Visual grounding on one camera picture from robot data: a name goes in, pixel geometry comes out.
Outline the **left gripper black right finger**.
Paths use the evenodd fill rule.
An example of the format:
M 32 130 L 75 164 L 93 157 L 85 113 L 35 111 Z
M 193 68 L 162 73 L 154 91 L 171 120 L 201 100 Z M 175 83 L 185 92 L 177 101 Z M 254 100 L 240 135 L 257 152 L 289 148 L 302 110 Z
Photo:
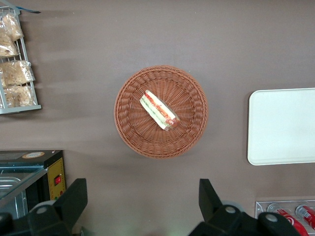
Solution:
M 222 202 L 208 179 L 199 180 L 198 204 L 205 222 L 209 222 Z

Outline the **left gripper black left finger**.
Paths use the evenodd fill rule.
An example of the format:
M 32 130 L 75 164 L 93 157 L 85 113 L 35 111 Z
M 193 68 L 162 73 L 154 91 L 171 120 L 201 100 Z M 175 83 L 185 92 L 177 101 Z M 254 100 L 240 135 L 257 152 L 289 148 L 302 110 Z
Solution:
M 88 203 L 87 181 L 76 179 L 54 203 L 54 208 L 68 228 L 73 228 Z

